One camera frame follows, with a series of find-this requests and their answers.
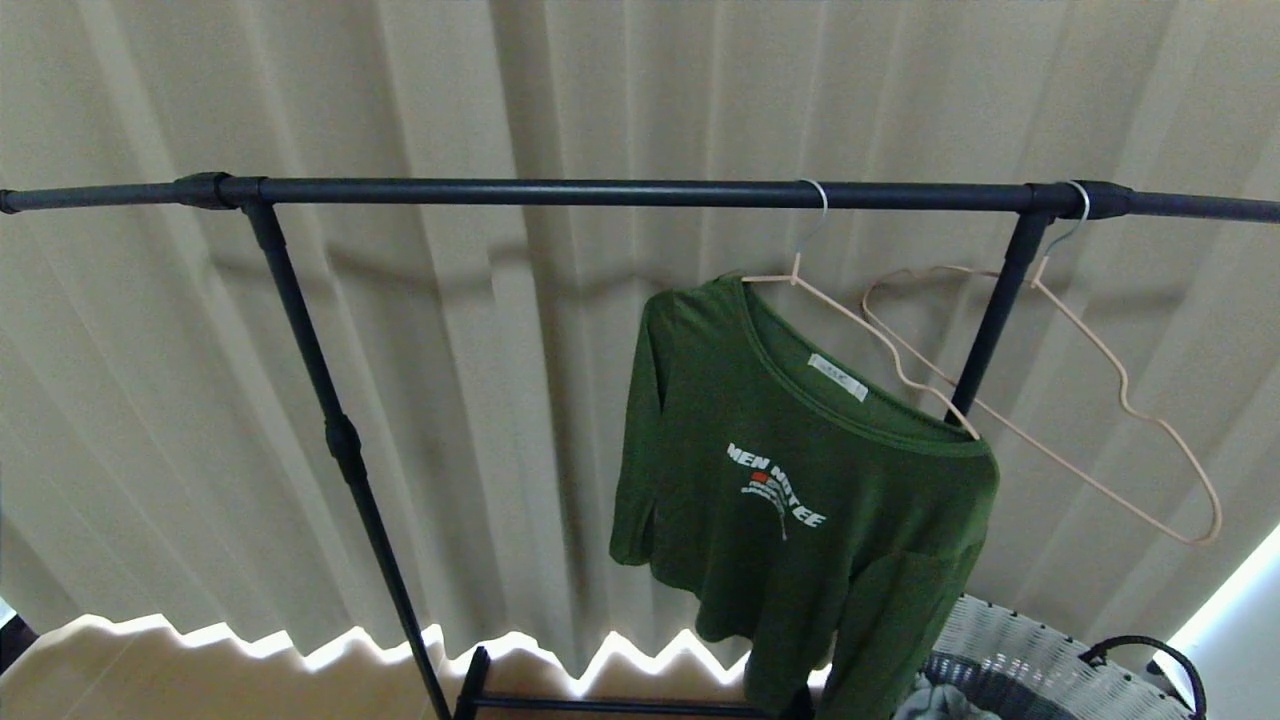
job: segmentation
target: woven basket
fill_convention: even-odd
[[[1124,667],[1106,661],[1120,644],[1157,647],[1187,667],[1194,711]],[[964,596],[947,619],[923,673],[957,687],[1004,720],[1203,720],[1204,691],[1178,651],[1140,635],[1092,648],[989,602]]]

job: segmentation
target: tiled floor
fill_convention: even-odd
[[[248,655],[224,638],[189,647],[166,625],[122,632],[104,621],[77,621],[49,633],[0,676],[4,720],[151,719],[433,719],[410,659],[388,662],[371,646],[349,643],[344,652],[308,669],[292,648],[265,657]],[[457,696],[463,664],[444,664],[445,694]],[[489,688],[563,696],[558,667],[516,650],[494,662]],[[687,652],[662,675],[649,675],[614,657],[593,685],[596,697],[681,697],[735,701]],[[558,714],[485,712],[481,717],[548,720]],[[575,720],[594,714],[566,714]]]

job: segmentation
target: clothes hanger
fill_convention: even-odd
[[[829,306],[835,307],[836,310],[838,310],[840,313],[845,314],[847,318],[850,318],[851,320],[854,320],[855,323],[858,323],[859,325],[861,325],[867,332],[872,333],[873,336],[876,336],[877,338],[879,338],[881,342],[884,343],[884,347],[887,347],[888,351],[890,351],[890,354],[892,354],[892,356],[893,356],[893,369],[897,372],[899,379],[901,379],[908,387],[914,387],[915,389],[923,389],[925,392],[929,392],[929,393],[933,393],[934,396],[937,396],[938,400],[941,400],[947,406],[947,409],[951,410],[951,413],[960,420],[960,424],[964,427],[964,429],[968,430],[970,436],[973,436],[973,439],[979,439],[978,430],[974,429],[973,424],[969,423],[969,419],[964,416],[964,413],[960,413],[960,410],[956,409],[956,406],[951,404],[951,401],[947,398],[947,396],[942,395],[941,392],[938,392],[938,389],[936,389],[933,387],[918,383],[918,382],[908,378],[902,373],[902,357],[901,357],[901,355],[899,355],[897,347],[893,346],[893,342],[890,341],[887,337],[884,337],[884,333],[882,333],[881,331],[876,329],[874,325],[872,325],[867,320],[864,320],[860,316],[858,316],[856,313],[854,313],[852,310],[845,307],[840,302],[836,302],[835,300],[832,300],[831,297],[828,297],[826,293],[823,293],[820,290],[818,290],[814,286],[809,284],[808,281],[805,281],[804,278],[800,277],[800,256],[804,252],[804,243],[810,237],[818,234],[818,231],[820,231],[827,224],[827,213],[831,210],[831,202],[827,200],[827,191],[826,191],[826,188],[822,187],[822,183],[819,183],[818,181],[809,179],[809,178],[799,178],[799,179],[801,182],[806,182],[806,183],[812,184],[814,188],[818,190],[818,195],[822,196],[822,218],[819,218],[818,223],[813,227],[813,229],[810,229],[804,237],[800,238],[800,242],[796,243],[796,256],[795,256],[795,260],[792,260],[792,263],[791,263],[791,274],[788,274],[788,275],[750,275],[750,277],[744,277],[742,282],[744,283],[777,283],[777,282],[791,283],[792,286],[796,286],[796,287],[800,287],[800,288],[808,291],[810,295],[813,295],[818,300],[822,300],[827,305],[829,305]]]
[[[1076,329],[1079,329],[1082,333],[1084,333],[1084,337],[1087,337],[1089,340],[1089,342],[1092,342],[1094,346],[1097,346],[1097,348],[1102,351],[1102,355],[1106,356],[1107,361],[1110,361],[1111,365],[1116,369],[1116,373],[1120,375],[1120,391],[1119,391],[1120,407],[1128,415],[1132,415],[1132,416],[1134,416],[1134,418],[1137,418],[1137,419],[1139,419],[1139,420],[1142,420],[1144,423],[1151,423],[1151,424],[1158,425],[1162,430],[1165,430],[1166,434],[1169,434],[1169,437],[1171,437],[1174,439],[1174,442],[1178,445],[1178,448],[1181,450],[1183,455],[1190,462],[1192,468],[1196,469],[1196,475],[1199,477],[1199,482],[1204,487],[1204,493],[1208,496],[1210,509],[1212,510],[1212,514],[1213,514],[1213,518],[1210,521],[1208,532],[1206,532],[1203,536],[1201,536],[1198,538],[1188,538],[1188,537],[1183,536],[1181,533],[1179,533],[1179,532],[1169,528],[1167,525],[1165,525],[1160,520],[1152,518],[1146,511],[1143,511],[1142,509],[1137,507],[1135,505],[1133,505],[1128,500],[1120,497],[1120,495],[1117,495],[1111,488],[1108,488],[1105,484],[1102,484],[1101,482],[1093,479],[1093,477],[1091,477],[1085,471],[1080,470],[1079,468],[1076,468],[1075,465],[1073,465],[1070,461],[1065,460],[1062,456],[1060,456],[1056,452],[1053,452],[1052,450],[1044,447],[1043,443],[1041,443],[1038,439],[1036,439],[1036,438],[1030,437],[1029,434],[1027,434],[1025,430],[1023,430],[1021,428],[1019,428],[1018,425],[1015,425],[1014,423],[1011,423],[1010,420],[1007,420],[1000,413],[996,413],[995,410],[992,410],[991,406],[987,405],[986,402],[983,402],[982,400],[974,398],[974,402],[979,407],[982,407],[983,410],[986,410],[992,418],[995,418],[996,420],[998,420],[1000,424],[1005,425],[1006,428],[1009,428],[1010,430],[1012,430],[1014,434],[1016,434],[1018,437],[1020,437],[1024,441],[1027,441],[1028,443],[1030,443],[1032,447],[1034,447],[1036,450],[1039,450],[1046,456],[1048,456],[1051,460],[1053,460],[1059,465],[1066,468],[1073,474],[1075,474],[1078,478],[1080,478],[1082,480],[1084,480],[1085,483],[1088,483],[1089,486],[1092,486],[1094,489],[1097,489],[1102,495],[1107,496],[1112,501],[1120,503],[1125,510],[1128,510],[1129,512],[1133,512],[1134,515],[1137,515],[1138,518],[1140,518],[1142,520],[1144,520],[1149,525],[1155,527],[1157,530],[1160,530],[1160,532],[1165,533],[1166,536],[1169,536],[1169,537],[1171,537],[1171,538],[1174,538],[1174,539],[1176,539],[1176,541],[1179,541],[1181,543],[1185,543],[1185,544],[1192,544],[1192,546],[1208,544],[1208,543],[1213,542],[1217,538],[1219,532],[1222,529],[1222,503],[1221,503],[1221,501],[1217,497],[1217,491],[1213,488],[1213,483],[1208,479],[1208,475],[1204,473],[1204,468],[1201,465],[1201,461],[1196,457],[1196,454],[1192,452],[1190,447],[1188,447],[1187,442],[1183,439],[1183,436],[1178,434],[1178,430],[1175,430],[1172,428],[1172,425],[1170,425],[1169,423],[1166,423],[1161,418],[1155,418],[1152,415],[1147,415],[1144,413],[1139,413],[1138,410],[1133,409],[1133,405],[1129,404],[1129,372],[1125,370],[1124,364],[1120,363],[1120,359],[1116,357],[1115,352],[1112,352],[1111,348],[1107,347],[1105,342],[1102,342],[1102,338],[1100,338],[1092,329],[1089,329],[1089,327],[1085,325],[1084,322],[1080,320],[1080,318],[1075,313],[1073,313],[1071,309],[1068,307],[1065,302],[1062,302],[1061,300],[1059,300],[1059,297],[1056,295],[1053,295],[1053,292],[1050,291],[1048,287],[1046,287],[1044,283],[1042,282],[1043,277],[1044,277],[1044,268],[1048,265],[1048,258],[1050,258],[1050,254],[1053,251],[1053,247],[1057,243],[1062,242],[1064,240],[1066,240],[1066,238],[1071,237],[1073,234],[1075,234],[1075,232],[1078,229],[1080,229],[1080,227],[1084,224],[1084,222],[1089,218],[1089,204],[1091,204],[1091,201],[1089,201],[1089,192],[1088,192],[1088,190],[1085,190],[1084,186],[1082,186],[1080,183],[1078,183],[1075,181],[1066,181],[1066,182],[1069,182],[1071,186],[1074,186],[1075,190],[1078,190],[1080,192],[1080,196],[1084,197],[1084,211],[1080,213],[1080,219],[1076,220],[1075,225],[1073,225],[1070,231],[1068,231],[1061,237],[1055,238],[1053,242],[1051,242],[1048,245],[1048,247],[1044,249],[1044,255],[1041,258],[1039,265],[1036,268],[1034,275],[1032,275],[1032,279],[1027,284],[1030,286],[1032,288],[1039,291],[1043,296],[1048,297],[1050,302],[1052,302],[1053,306],[1057,307],[1059,313],[1061,313],[1062,315],[1066,315],[1066,319],[1070,320],[1071,324],[1076,327]],[[934,270],[954,270],[954,272],[960,272],[960,273],[966,273],[966,274],[973,274],[973,275],[986,275],[986,277],[991,277],[991,278],[1000,277],[1000,273],[993,273],[993,272],[989,272],[989,270],[974,270],[973,268],[964,268],[961,265],[936,265],[936,266],[928,268],[928,269],[925,269],[923,272],[914,270],[914,269],[910,269],[910,268],[904,268],[901,270],[895,270],[892,273],[888,273],[887,275],[882,275],[876,282],[873,282],[870,284],[870,287],[867,288],[867,292],[863,293],[861,309],[863,309],[863,314],[872,323],[876,323],[876,325],[878,325],[881,329],[883,329],[886,333],[888,333],[893,340],[896,340],[897,342],[902,343],[902,347],[905,347],[908,350],[908,352],[910,352],[911,355],[914,355],[920,363],[924,363],[924,365],[927,368],[929,368],[931,370],[933,370],[938,377],[941,377],[942,379],[947,380],[948,383],[951,383],[954,386],[954,384],[956,384],[956,380],[954,378],[947,377],[937,365],[934,365],[933,363],[929,363],[924,357],[924,355],[922,355],[918,350],[915,350],[905,340],[902,340],[902,336],[900,336],[896,332],[893,332],[893,329],[890,328],[887,324],[884,324],[883,320],[881,320],[879,318],[877,318],[876,314],[872,313],[870,306],[869,306],[869,299],[870,299],[872,292],[878,286],[881,286],[884,281],[887,281],[887,279],[890,279],[890,278],[892,278],[895,275],[900,275],[900,274],[908,274],[911,278],[919,279],[919,278],[923,278],[925,274],[928,274],[931,272],[934,272]]]

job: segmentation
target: beige curtain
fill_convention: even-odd
[[[1268,3],[0,4],[5,187],[270,176],[1028,182],[1280,197]],[[694,605],[605,553],[641,301],[776,270],[812,213],[285,206],[298,274],[424,625],[449,655],[524,630],[580,670]],[[812,282],[996,265],[1012,218],[837,213]],[[1055,227],[1051,232],[1061,232]],[[352,625],[401,642],[248,225],[237,213],[0,218],[0,594],[47,630],[163,612],[182,632]],[[1280,518],[1280,234],[1119,219],[1050,283],[1134,400],[1217,480],[1188,550],[978,416],[1002,488],[970,591],[1084,638],[1167,635]],[[956,372],[989,286],[886,316]],[[847,322],[778,288],[887,383]],[[915,377],[923,369],[910,368]],[[982,395],[1187,533],[1207,521],[1101,355],[1020,304]],[[922,406],[938,413],[931,402]],[[741,644],[717,648],[732,661]]]

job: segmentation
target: hanger hook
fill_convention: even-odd
[[[818,191],[818,195],[822,196],[822,218],[818,218],[818,223],[813,225],[813,229],[805,233],[805,236],[800,238],[800,242],[796,243],[796,255],[800,255],[800,252],[804,251],[804,243],[810,237],[818,234],[818,231],[827,224],[827,213],[831,210],[831,201],[827,200],[827,190],[822,187],[820,182],[809,178],[796,178],[796,181],[812,184]]]
[[[1055,245],[1057,245],[1059,242],[1062,242],[1064,240],[1066,240],[1066,238],[1071,237],[1073,234],[1075,234],[1076,231],[1079,231],[1080,227],[1084,225],[1084,220],[1089,219],[1089,206],[1091,206],[1091,202],[1089,202],[1089,191],[1085,190],[1083,184],[1080,184],[1080,183],[1078,183],[1075,181],[1065,181],[1065,182],[1066,182],[1066,184],[1069,184],[1069,186],[1074,187],[1076,191],[1079,191],[1080,197],[1084,199],[1084,210],[1080,211],[1080,219],[1075,220],[1075,224],[1071,225],[1071,229],[1069,229],[1065,233],[1062,233],[1061,236],[1053,238],[1053,242],[1048,243],[1048,247],[1044,249],[1044,258],[1048,258],[1048,254],[1053,251],[1053,246]]]

